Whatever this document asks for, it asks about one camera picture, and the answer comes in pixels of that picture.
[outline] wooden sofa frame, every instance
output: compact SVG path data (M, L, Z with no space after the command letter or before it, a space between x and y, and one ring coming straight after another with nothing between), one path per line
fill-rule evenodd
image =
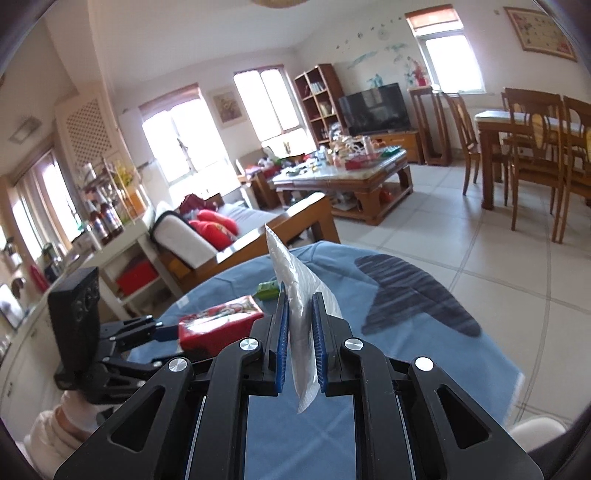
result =
M218 205L223 205L222 196L219 194L214 195L209 200L216 202ZM296 203L267 225L284 244L287 244L287 242L307 229L311 230L314 242L328 240L338 244L340 239L331 209L329 198L323 193L317 192ZM231 247L221 251L211 260L195 269L189 268L172 252L162 250L159 255L160 261L175 276L184 293L228 268L269 253L264 226L251 230L234 242Z

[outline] lattice panel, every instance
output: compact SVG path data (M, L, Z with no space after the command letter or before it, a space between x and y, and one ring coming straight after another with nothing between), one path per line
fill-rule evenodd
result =
M87 163L96 164L102 155L113 149L97 99L71 114L66 120L66 128L78 169Z

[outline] metal screw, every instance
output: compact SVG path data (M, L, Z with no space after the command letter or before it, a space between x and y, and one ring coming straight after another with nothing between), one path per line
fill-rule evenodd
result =
M182 372L185 368L187 368L187 361L184 358L173 358L168 364L171 372Z
M345 347L349 350L361 350L363 348L363 342L358 338L350 338L345 340Z
M258 340L256 338L245 338L240 342L240 348L247 352L255 350L258 347Z
M424 372L430 372L434 367L433 360L426 356L420 356L414 361L414 364L419 370L423 370Z

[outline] red pillow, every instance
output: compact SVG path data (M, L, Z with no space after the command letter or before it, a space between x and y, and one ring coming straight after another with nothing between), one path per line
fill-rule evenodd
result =
M217 212L211 210L200 210L197 214L197 220L202 222L216 222L223 225L232 232L233 235L238 235L238 225L231 218L224 217Z
M218 251L228 248L236 241L236 237L226 227L216 222L201 222L189 220L195 231L211 243Z

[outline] red gift box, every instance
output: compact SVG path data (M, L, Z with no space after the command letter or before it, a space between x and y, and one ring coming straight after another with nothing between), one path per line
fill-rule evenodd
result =
M263 316L252 296L240 297L182 317L178 341L185 352L200 350L216 356L231 343L248 337L254 321Z
M158 278L158 272L154 266L147 258L140 255L129 262L125 271L115 281L127 297L156 278Z

